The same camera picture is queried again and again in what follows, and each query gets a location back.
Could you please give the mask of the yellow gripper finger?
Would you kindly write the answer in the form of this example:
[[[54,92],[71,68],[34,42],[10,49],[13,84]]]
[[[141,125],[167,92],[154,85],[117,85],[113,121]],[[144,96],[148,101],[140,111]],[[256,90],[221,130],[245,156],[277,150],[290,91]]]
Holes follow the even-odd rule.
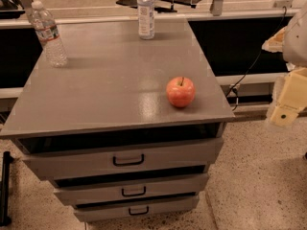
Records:
[[[296,68],[279,77],[273,87],[269,123],[289,127],[307,107],[307,69]]]

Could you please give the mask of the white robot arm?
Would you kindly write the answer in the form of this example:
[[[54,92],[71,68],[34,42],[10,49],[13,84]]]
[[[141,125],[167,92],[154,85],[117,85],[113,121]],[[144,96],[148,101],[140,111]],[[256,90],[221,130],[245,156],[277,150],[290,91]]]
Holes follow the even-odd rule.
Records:
[[[262,45],[268,52],[280,52],[290,68],[285,77],[278,77],[272,91],[267,122],[276,127],[289,127],[307,107],[307,5],[304,5],[287,26]]]

